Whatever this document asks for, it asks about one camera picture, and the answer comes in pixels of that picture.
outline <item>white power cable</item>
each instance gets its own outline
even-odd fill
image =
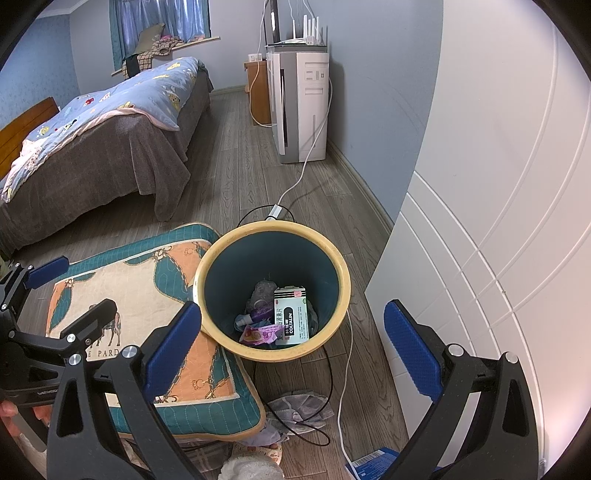
[[[359,475],[357,474],[357,471],[355,470],[355,467],[353,466],[353,462],[351,462],[349,455],[347,455],[347,452],[345,451],[345,444],[343,443],[343,429],[340,426],[340,414],[343,409],[343,397],[345,396],[345,390],[347,390],[347,377],[349,375],[349,364],[351,363],[351,356],[353,354],[353,322],[351,321],[351,315],[349,314],[349,309],[347,309],[347,317],[349,318],[349,326],[351,327],[351,347],[349,348],[349,357],[347,358],[347,366],[345,367],[345,384],[343,385],[343,392],[340,395],[339,414],[336,417],[336,419],[337,419],[336,423],[337,423],[337,427],[339,428],[340,448],[341,448],[341,450],[343,450],[343,455],[347,459],[347,463],[351,467],[351,470],[353,471],[353,475],[355,476],[356,480],[361,480],[359,478]]]
[[[302,0],[304,6],[308,9],[308,12],[310,12],[310,15],[312,15],[312,17],[314,16],[314,13],[312,12],[312,10],[310,9],[310,7],[308,5],[306,5],[306,0]]]
[[[306,165],[308,164],[308,158],[310,158],[310,155],[312,154],[312,150],[314,150],[314,147],[316,146],[316,142],[320,138],[320,133],[322,132],[322,129],[324,128],[324,125],[326,124],[326,121],[328,120],[328,117],[329,117],[330,105],[332,104],[332,95],[333,95],[333,86],[332,86],[332,81],[330,80],[330,77],[329,77],[329,84],[330,84],[330,97],[329,97],[329,106],[326,109],[326,116],[324,117],[324,120],[322,120],[322,123],[318,127],[318,130],[316,130],[316,132],[313,133],[313,135],[315,135],[316,138],[314,139],[314,142],[312,143],[312,146],[310,147],[310,151],[308,152],[308,155],[306,156],[306,159],[304,160],[304,166],[301,169],[300,178],[291,187],[289,187],[286,191],[283,192],[283,194],[279,197],[279,200],[277,201],[276,205],[280,205],[281,201],[283,200],[283,197],[289,191],[293,190],[299,184],[299,182],[301,182],[301,179],[304,177]]]
[[[296,21],[296,19],[294,18],[294,11],[293,11],[293,9],[291,8],[291,0],[287,0],[287,3],[289,3],[289,4],[290,4],[290,16],[291,16],[291,21],[292,21],[292,22],[295,22],[295,21]]]
[[[259,48],[258,51],[256,53],[256,75],[254,77],[254,80],[251,83],[250,88],[248,89],[248,110],[251,113],[251,117],[252,119],[259,124],[261,127],[267,127],[267,128],[273,128],[272,125],[265,125],[259,122],[259,120],[257,120],[255,118],[255,116],[252,114],[252,86],[255,84],[256,79],[258,78],[258,74],[261,71],[261,61],[258,59],[258,56],[261,54],[261,41],[262,41],[262,25],[263,22],[265,21],[265,10],[267,8],[267,2],[269,0],[264,0],[264,2],[262,3],[262,17],[261,17],[261,25],[259,26]]]

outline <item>human hand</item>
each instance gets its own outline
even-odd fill
[[[39,420],[41,420],[46,425],[49,424],[49,420],[51,418],[51,405],[34,407],[33,412]],[[14,403],[8,400],[5,400],[2,403],[0,403],[0,417],[2,417],[2,421],[4,422],[4,425],[6,425],[8,433],[13,437],[18,437],[21,434],[21,431],[12,422],[12,417],[14,417],[17,414],[18,409]]]

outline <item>gray cloth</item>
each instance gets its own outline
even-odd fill
[[[272,415],[273,414],[271,412],[267,412],[265,426],[259,433],[253,435],[252,437],[238,440],[238,443],[246,445],[247,447],[266,447],[273,445],[274,443],[283,443],[284,441],[288,440],[289,437],[285,433],[280,432],[273,425],[271,425],[269,416]]]
[[[318,415],[310,418],[325,403],[326,397],[312,390],[298,390],[286,393],[281,398],[269,402],[269,407],[289,428],[296,433],[302,434],[314,430],[299,423],[302,420],[306,420],[306,425],[319,429],[326,424],[326,419],[334,416],[335,413],[329,403]],[[279,432],[293,435],[293,432],[286,429],[270,411],[267,412],[267,421],[269,426],[275,427]]]
[[[177,132],[158,129],[145,115],[116,116],[49,157],[9,203],[0,201],[0,251],[11,256],[137,191],[153,194],[156,218],[170,220],[190,177],[187,146],[212,89],[207,73],[198,72]]]
[[[261,280],[255,285],[252,296],[246,302],[246,313],[251,313],[265,303],[272,303],[277,285],[270,280]]]

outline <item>patterned cushion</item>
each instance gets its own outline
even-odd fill
[[[81,314],[109,298],[118,313],[102,338],[88,347],[89,360],[141,345],[192,299],[197,266],[218,237],[209,226],[194,223],[71,265],[54,286],[47,335],[59,337]],[[117,430],[129,434],[117,397],[107,397]],[[258,432],[265,422],[261,400],[240,358],[205,333],[199,334],[156,406],[171,432],[183,439],[236,440]]]
[[[163,23],[144,28],[142,33],[139,34],[138,46],[135,48],[134,53],[143,53],[151,49],[154,42],[160,40],[162,30],[164,30]]]

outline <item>window sill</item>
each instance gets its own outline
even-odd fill
[[[182,48],[190,47],[191,45],[197,45],[198,43],[205,43],[205,42],[212,41],[212,40],[220,40],[220,37],[202,38],[201,40],[196,40],[196,41],[192,41],[189,43],[183,43],[182,45],[177,45],[176,47],[173,47],[172,51],[181,50]],[[111,73],[111,76],[114,77],[115,75],[121,73],[122,71],[123,71],[123,69],[115,70],[113,73]]]

